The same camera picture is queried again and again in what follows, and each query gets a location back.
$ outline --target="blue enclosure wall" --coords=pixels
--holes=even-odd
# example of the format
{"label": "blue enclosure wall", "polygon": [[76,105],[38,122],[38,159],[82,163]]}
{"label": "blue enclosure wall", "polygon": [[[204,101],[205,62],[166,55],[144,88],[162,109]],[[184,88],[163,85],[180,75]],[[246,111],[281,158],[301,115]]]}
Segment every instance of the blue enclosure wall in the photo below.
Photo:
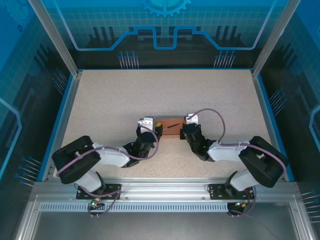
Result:
{"label": "blue enclosure wall", "polygon": [[261,77],[300,190],[320,191],[320,1],[301,0]]}
{"label": "blue enclosure wall", "polygon": [[78,68],[252,68],[287,0],[44,0]]}
{"label": "blue enclosure wall", "polygon": [[42,162],[70,73],[28,1],[0,0],[0,23],[0,236],[9,240],[39,169],[22,158]]}

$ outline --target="beige countertop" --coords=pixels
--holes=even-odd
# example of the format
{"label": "beige countertop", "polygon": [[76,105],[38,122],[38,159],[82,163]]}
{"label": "beige countertop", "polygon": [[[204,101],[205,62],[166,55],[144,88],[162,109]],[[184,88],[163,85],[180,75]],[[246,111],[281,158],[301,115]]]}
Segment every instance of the beige countertop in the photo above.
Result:
{"label": "beige countertop", "polygon": [[[84,70],[63,146],[88,135],[99,144],[120,147],[136,140],[145,116],[184,116],[203,108],[219,111],[226,124],[222,142],[261,136],[270,142],[249,70]],[[202,133],[217,140],[223,131],[213,112],[199,114]],[[240,162],[204,162],[185,140],[162,138],[155,157],[131,168],[97,164],[103,177],[228,177]]]}

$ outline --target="orange object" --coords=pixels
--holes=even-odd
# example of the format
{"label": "orange object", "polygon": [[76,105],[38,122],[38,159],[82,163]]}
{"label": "orange object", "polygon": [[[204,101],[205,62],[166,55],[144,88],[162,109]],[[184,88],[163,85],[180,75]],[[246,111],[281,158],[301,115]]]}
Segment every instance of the orange object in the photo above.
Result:
{"label": "orange object", "polygon": [[156,125],[157,124],[162,124],[163,137],[179,137],[182,124],[186,124],[186,121],[184,116],[159,116],[156,118]]}

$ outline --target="gear graphic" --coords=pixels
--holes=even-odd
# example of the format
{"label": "gear graphic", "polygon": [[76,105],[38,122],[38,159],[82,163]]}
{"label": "gear graphic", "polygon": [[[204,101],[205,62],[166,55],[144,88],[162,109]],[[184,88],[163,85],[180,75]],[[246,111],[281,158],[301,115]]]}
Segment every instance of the gear graphic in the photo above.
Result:
{"label": "gear graphic", "polygon": [[191,0],[141,0],[145,10],[149,10],[150,14],[156,14],[157,17],[174,14],[180,14],[180,10],[187,9],[186,5],[191,4]]}
{"label": "gear graphic", "polygon": [[29,6],[27,0],[0,0],[0,6],[6,6],[11,17],[19,24],[23,25],[29,17]]}

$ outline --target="black bracket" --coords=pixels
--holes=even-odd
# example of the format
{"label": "black bracket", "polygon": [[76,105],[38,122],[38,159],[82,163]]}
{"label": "black bracket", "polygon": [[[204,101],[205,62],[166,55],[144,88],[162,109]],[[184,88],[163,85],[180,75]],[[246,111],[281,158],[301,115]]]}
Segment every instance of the black bracket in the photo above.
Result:
{"label": "black bracket", "polygon": [[[234,193],[234,197],[231,197],[224,184],[209,184],[207,190],[210,194],[211,200],[247,200],[248,195],[244,191],[237,191]],[[251,200],[255,198],[253,188],[248,187],[245,190],[249,191],[249,197]]]}
{"label": "black bracket", "polygon": [[[121,190],[121,184],[106,184],[105,190],[103,191],[103,194],[109,194],[112,192],[115,192],[117,190]],[[114,200],[117,197],[118,193],[112,194],[110,196],[101,197],[101,200]],[[94,199],[93,196],[88,195],[80,186],[78,186],[77,192],[76,192],[76,199],[78,200],[92,200]]]}

